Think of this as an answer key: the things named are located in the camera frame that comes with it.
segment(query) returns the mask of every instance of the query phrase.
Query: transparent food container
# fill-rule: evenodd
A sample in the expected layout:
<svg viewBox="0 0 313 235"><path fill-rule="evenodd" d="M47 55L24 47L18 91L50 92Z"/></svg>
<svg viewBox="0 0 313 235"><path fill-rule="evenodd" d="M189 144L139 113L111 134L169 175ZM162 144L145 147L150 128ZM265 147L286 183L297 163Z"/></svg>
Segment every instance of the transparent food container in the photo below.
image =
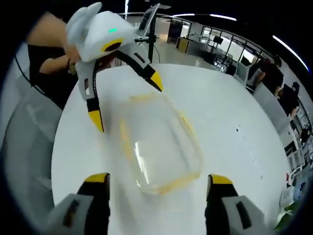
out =
<svg viewBox="0 0 313 235"><path fill-rule="evenodd" d="M165 194L200 176L202 154L192 129L162 94L133 96L119 105L113 135L143 192Z"/></svg>

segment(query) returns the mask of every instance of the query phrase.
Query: black cable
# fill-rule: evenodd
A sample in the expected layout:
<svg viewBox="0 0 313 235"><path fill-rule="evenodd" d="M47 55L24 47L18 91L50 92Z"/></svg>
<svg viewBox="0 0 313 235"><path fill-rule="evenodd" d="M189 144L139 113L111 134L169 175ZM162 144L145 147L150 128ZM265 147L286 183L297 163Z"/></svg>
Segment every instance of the black cable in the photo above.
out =
<svg viewBox="0 0 313 235"><path fill-rule="evenodd" d="M161 63L161 60L160 60L160 53L159 53L159 51L157 50L157 47L155 46L155 45L153 45L154 47L155 47L155 49L156 49L156 51L157 51L157 54L158 54L158 62L159 62L159 64Z"/></svg>
<svg viewBox="0 0 313 235"><path fill-rule="evenodd" d="M30 79L28 79L28 78L26 77L25 73L24 73L23 70L21 69L21 66L20 66L20 64L19 64L19 62L18 62L18 59L17 59L16 55L14 56L14 58L15 58L15 62L16 62L16 64L18 65L19 70L20 70L22 76L27 80L27 82L30 84L30 86L31 86L31 87L34 87L40 94L42 94L42 95L44 95L45 97L49 98L48 96L45 95L45 93L43 93L42 91L40 91L37 87L33 86L33 84L30 82Z"/></svg>

